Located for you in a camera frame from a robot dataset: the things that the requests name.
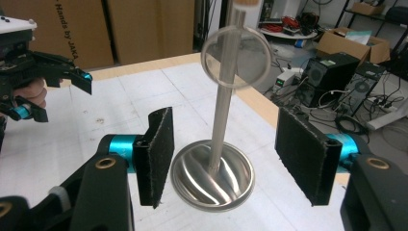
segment shiny metal disc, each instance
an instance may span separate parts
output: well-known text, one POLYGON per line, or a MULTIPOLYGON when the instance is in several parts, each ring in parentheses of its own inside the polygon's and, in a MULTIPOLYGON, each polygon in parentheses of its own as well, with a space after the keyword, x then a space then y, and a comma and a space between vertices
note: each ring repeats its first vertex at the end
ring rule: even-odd
POLYGON ((183 148, 171 166, 171 183, 191 206, 222 212, 241 205, 252 193, 255 172, 236 147, 225 143, 218 170, 209 169, 211 141, 197 141, 183 148))

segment workbench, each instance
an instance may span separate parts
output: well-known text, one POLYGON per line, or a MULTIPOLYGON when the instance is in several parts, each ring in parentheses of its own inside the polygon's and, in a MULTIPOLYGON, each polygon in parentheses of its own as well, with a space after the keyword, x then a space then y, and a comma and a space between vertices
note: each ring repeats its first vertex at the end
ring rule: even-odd
MULTIPOLYGON (((199 54, 90 74, 92 95, 73 86, 48 92, 48 123, 9 120, 0 196, 22 195, 35 206, 95 153, 103 136, 144 134, 148 114, 163 107, 173 108, 174 156, 211 138, 217 84, 199 54)), ((243 205, 222 213, 195 209, 167 177, 160 206, 141 207, 136 175, 129 174, 136 230, 344 230, 344 184, 335 182, 328 206, 311 206, 274 150, 277 115, 278 108, 253 88, 232 97, 225 141, 245 153, 255 170, 254 191, 243 205)))

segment wire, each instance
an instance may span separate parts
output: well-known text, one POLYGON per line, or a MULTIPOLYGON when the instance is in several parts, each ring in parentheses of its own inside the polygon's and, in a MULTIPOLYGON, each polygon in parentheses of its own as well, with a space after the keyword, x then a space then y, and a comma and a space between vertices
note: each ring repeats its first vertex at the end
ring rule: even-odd
POLYGON ((282 65, 279 63, 279 61, 285 61, 287 66, 291 65, 291 62, 292 62, 292 61, 290 61, 290 60, 285 60, 285 59, 282 59, 282 58, 276 58, 275 61, 278 63, 279 67, 282 66, 282 65))
POLYGON ((391 102, 390 102, 390 103, 400 102, 400 101, 402 101, 402 100, 404 100, 404 99, 405 99, 405 97, 404 97, 404 96, 399 96, 399 97, 397 97, 397 98, 395 98, 395 99, 391 100, 391 102))
POLYGON ((305 5, 303 5, 303 9, 302 9, 302 11, 300 11, 300 15, 302 15, 303 14, 303 12, 305 11, 305 8, 306 8, 306 6, 307 6, 307 3, 309 2, 309 0, 306 0, 306 3, 305 3, 305 5))
POLYGON ((335 119, 328 120, 328 119, 323 119, 323 118, 316 117, 316 116, 312 113, 312 111, 313 111, 313 110, 309 111, 309 115, 310 115, 311 117, 315 118, 315 119, 318 119, 318 120, 324 121, 324 122, 334 122, 334 121, 335 121, 335 119))
POLYGON ((206 33, 205 33, 205 39, 204 39, 204 40, 207 40, 208 34, 209 34, 209 32, 210 32, 211 24, 213 23, 213 16, 214 16, 214 10, 215 10, 215 8, 216 8, 216 3, 217 3, 217 0, 210 1, 210 6, 209 6, 209 8, 207 9, 208 15, 209 15, 209 14, 210 14, 211 7, 213 7, 213 11, 211 12, 210 22, 208 23, 207 31, 206 31, 206 33))
MULTIPOLYGON (((354 83, 354 82, 357 82, 357 81, 358 81, 359 84, 360 84, 360 83, 365 83, 365 82, 367 82, 367 80, 369 79, 369 78, 367 78, 366 75, 364 75, 363 78, 364 78, 363 81, 360 81, 361 79, 351 79, 349 85, 352 84, 352 83, 354 83)), ((348 98, 348 97, 349 97, 355 90, 356 90, 356 88, 354 88, 353 90, 350 90, 350 91, 348 92, 348 94, 346 94, 346 95, 344 95, 343 97, 341 97, 341 98, 338 100, 338 106, 336 107, 336 109, 335 109, 334 111, 339 110, 339 108, 341 108, 341 106, 344 104, 344 101, 345 101, 346 99, 348 99, 348 104, 346 104, 346 105, 347 105, 347 106, 349 107, 349 109, 351 110, 351 109, 352 109, 352 105, 351 105, 351 102, 350 102, 351 98, 348 98)))
POLYGON ((328 0, 327 2, 321 2, 320 0, 313 0, 314 3, 318 4, 319 6, 321 5, 327 5, 331 3, 333 0, 328 0))
POLYGON ((290 16, 283 16, 282 17, 282 23, 284 27, 289 27, 289 28, 294 28, 294 29, 299 29, 300 28, 300 23, 297 21, 296 18, 290 17, 290 16))
POLYGON ((327 104, 326 104, 326 105, 323 105, 323 106, 321 105, 321 99, 324 97, 324 95, 326 95, 327 93, 333 94, 334 92, 349 93, 350 90, 329 90, 329 91, 327 91, 326 93, 324 93, 324 94, 319 98, 319 103, 318 103, 319 108, 320 108, 320 107, 325 107, 325 106, 327 106, 327 104))
POLYGON ((270 96, 270 100, 271 100, 273 103, 275 103, 275 104, 283 104, 282 101, 281 101, 281 99, 284 98, 284 97, 287 97, 287 96, 291 95, 291 94, 294 93, 294 92, 296 92, 297 89, 299 89, 299 87, 300 87, 307 79, 308 79, 308 77, 306 77, 305 79, 303 79, 303 80, 297 85, 297 88, 296 88, 295 90, 292 90, 292 91, 289 91, 289 92, 287 92, 287 93, 280 94, 280 95, 276 95, 276 94, 271 95, 271 96, 270 96))
POLYGON ((283 26, 274 23, 264 23, 261 28, 268 32, 278 33, 283 31, 283 26))
POLYGON ((334 128, 334 129, 339 130, 337 127, 332 126, 332 125, 327 124, 327 123, 323 123, 323 122, 321 122, 321 121, 316 121, 316 120, 309 119, 309 122, 315 122, 315 123, 323 124, 323 125, 325 125, 325 126, 327 126, 327 127, 331 127, 331 128, 334 128))
POLYGON ((341 131, 342 133, 351 133, 355 135, 367 135, 369 132, 369 129, 363 126, 359 121, 354 119, 353 117, 350 117, 348 115, 341 115, 336 117, 335 119, 335 124, 336 127, 341 131), (343 127, 342 122, 347 121, 350 122, 353 125, 353 130, 346 129, 343 127))
POLYGON ((401 88, 401 77, 398 78, 398 88, 396 90, 394 90, 392 93, 390 93, 384 100, 385 103, 387 103, 388 99, 390 98, 391 95, 393 95, 394 93, 396 93, 397 91, 399 91, 399 89, 401 88))

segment finger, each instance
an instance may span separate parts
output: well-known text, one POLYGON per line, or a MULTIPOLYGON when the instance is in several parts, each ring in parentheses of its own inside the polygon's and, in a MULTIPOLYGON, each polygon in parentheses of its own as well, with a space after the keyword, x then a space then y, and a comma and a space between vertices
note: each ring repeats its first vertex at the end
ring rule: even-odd
POLYGON ((26 98, 32 103, 39 105, 42 108, 45 108, 45 96, 47 95, 47 89, 42 89, 41 93, 36 97, 26 98))
POLYGON ((43 79, 36 78, 27 87, 15 90, 14 95, 20 95, 23 98, 37 97, 42 93, 44 85, 43 79))

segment transparent plastic disc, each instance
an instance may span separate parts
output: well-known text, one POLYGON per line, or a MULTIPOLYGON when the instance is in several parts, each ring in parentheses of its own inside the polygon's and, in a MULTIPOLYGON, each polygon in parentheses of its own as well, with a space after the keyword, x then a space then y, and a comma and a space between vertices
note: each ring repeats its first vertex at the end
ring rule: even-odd
POLYGON ((262 34, 246 27, 229 26, 208 38, 201 63, 214 81, 238 89, 268 76, 271 54, 262 34))

